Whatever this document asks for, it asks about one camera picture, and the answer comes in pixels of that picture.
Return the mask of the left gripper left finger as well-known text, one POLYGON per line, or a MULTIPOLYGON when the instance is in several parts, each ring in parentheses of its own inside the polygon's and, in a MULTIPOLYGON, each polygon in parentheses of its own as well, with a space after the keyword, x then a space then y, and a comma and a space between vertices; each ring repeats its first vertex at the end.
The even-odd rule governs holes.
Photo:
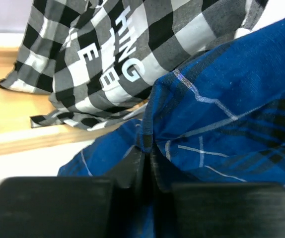
POLYGON ((133 238, 144 153, 99 177, 12 177, 0 184, 0 238, 133 238))

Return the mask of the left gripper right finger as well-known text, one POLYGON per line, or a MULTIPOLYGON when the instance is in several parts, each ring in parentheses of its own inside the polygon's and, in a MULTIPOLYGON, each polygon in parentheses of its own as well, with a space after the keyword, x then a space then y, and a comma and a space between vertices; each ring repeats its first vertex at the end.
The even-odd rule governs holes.
POLYGON ((285 238, 285 188, 212 183, 150 154, 157 238, 285 238))

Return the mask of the blue plaid shirt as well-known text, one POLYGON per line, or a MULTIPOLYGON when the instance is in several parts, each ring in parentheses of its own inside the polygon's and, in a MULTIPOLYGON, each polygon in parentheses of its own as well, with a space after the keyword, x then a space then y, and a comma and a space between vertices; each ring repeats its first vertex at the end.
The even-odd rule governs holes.
POLYGON ((156 238, 153 149, 203 182, 285 188, 285 19, 225 43, 156 80, 142 120, 97 138, 59 169, 97 177, 144 153, 147 203, 135 238, 156 238))

